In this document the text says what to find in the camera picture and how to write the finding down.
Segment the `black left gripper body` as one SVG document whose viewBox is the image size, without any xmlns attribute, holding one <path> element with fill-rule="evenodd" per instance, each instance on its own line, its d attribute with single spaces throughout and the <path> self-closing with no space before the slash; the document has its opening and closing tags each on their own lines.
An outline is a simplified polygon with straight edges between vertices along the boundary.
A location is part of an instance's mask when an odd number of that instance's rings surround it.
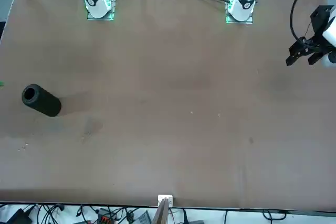
<svg viewBox="0 0 336 224">
<path fill-rule="evenodd" d="M 310 15 L 314 32 L 313 36 L 309 39 L 310 45 L 318 47 L 324 54 L 331 49 L 331 44 L 322 35 L 329 21 L 331 11 L 332 5 L 319 5 Z"/>
</svg>

